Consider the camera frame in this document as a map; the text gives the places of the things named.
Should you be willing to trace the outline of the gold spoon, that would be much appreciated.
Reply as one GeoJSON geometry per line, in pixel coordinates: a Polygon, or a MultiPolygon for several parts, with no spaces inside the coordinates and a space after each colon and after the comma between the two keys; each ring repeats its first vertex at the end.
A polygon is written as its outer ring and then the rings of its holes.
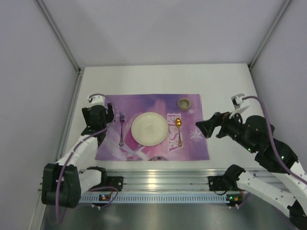
{"type": "Polygon", "coordinates": [[[178,146],[179,147],[182,147],[182,139],[181,139],[181,133],[180,133],[180,129],[181,129],[181,126],[182,126],[182,121],[181,119],[178,117],[176,118],[176,127],[178,129],[178,146]]]}

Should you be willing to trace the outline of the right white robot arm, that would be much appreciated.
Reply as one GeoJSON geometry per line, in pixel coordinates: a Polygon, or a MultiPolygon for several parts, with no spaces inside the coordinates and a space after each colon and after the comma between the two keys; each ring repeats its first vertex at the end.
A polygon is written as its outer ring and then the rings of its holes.
{"type": "Polygon", "coordinates": [[[250,153],[255,161],[287,188],[287,192],[261,181],[244,168],[232,164],[223,174],[227,191],[245,190],[280,210],[299,230],[307,228],[307,174],[298,157],[285,143],[273,139],[274,126],[267,127],[264,117],[252,115],[246,120],[240,114],[215,113],[209,120],[196,122],[196,127],[210,138],[220,127],[217,138],[230,137],[250,153]]]}

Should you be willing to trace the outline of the iridescent fork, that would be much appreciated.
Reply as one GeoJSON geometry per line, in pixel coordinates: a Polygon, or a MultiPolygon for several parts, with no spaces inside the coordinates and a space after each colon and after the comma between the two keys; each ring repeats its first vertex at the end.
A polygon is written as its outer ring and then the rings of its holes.
{"type": "Polygon", "coordinates": [[[123,147],[124,146],[124,140],[123,140],[123,125],[125,122],[125,116],[123,112],[119,113],[119,122],[121,125],[121,132],[120,132],[120,140],[119,140],[119,146],[123,147]]]}

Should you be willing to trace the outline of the speckled ceramic cup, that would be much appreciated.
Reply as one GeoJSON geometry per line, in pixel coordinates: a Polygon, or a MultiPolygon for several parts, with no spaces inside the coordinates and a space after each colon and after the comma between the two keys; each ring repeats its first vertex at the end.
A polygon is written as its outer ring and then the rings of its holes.
{"type": "Polygon", "coordinates": [[[187,111],[191,107],[191,102],[188,98],[180,98],[177,104],[181,111],[187,111]]]}

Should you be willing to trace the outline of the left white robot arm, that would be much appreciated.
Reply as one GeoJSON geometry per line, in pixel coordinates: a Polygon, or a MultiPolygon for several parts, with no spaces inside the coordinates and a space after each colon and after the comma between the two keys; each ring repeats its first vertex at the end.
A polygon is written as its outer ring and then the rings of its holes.
{"type": "Polygon", "coordinates": [[[82,171],[82,164],[96,155],[108,126],[114,122],[113,105],[85,107],[82,114],[86,127],[78,142],[56,163],[44,167],[41,201],[45,205],[75,208],[85,192],[107,179],[104,168],[88,166],[82,171]]]}

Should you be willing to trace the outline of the cream round plate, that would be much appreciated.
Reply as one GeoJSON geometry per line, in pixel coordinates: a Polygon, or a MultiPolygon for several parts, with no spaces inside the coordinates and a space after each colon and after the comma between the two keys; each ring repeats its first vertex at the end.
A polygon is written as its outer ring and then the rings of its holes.
{"type": "Polygon", "coordinates": [[[158,113],[142,113],[132,122],[131,134],[140,145],[155,146],[162,143],[166,138],[168,122],[158,113]]]}

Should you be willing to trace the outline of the purple Elsa placemat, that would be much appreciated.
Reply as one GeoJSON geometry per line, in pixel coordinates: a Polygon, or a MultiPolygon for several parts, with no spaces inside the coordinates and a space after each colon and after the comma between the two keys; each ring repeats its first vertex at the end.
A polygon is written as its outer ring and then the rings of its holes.
{"type": "Polygon", "coordinates": [[[117,110],[115,124],[106,133],[106,138],[95,156],[98,161],[202,161],[209,159],[207,142],[195,123],[203,119],[199,94],[135,94],[111,95],[117,110]],[[188,98],[191,107],[181,111],[180,98],[188,98]],[[124,146],[119,146],[121,125],[119,113],[123,112],[124,146]],[[131,134],[134,119],[142,113],[154,112],[168,122],[168,134],[158,145],[147,147],[137,143],[131,134]],[[180,118],[182,147],[178,146],[176,118],[180,118]]]}

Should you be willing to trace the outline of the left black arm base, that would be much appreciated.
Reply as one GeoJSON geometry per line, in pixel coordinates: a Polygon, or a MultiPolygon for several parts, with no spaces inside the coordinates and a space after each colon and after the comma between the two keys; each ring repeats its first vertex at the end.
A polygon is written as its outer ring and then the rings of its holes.
{"type": "Polygon", "coordinates": [[[96,191],[115,191],[117,189],[119,192],[122,191],[124,177],[122,176],[108,176],[102,183],[93,186],[88,192],[96,191]]]}

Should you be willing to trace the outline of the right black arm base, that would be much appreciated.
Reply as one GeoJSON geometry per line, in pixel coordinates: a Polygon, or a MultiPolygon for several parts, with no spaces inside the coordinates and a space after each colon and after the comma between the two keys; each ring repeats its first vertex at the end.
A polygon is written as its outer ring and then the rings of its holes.
{"type": "Polygon", "coordinates": [[[212,192],[238,191],[238,188],[230,187],[223,180],[223,176],[208,176],[209,190],[212,192]]]}

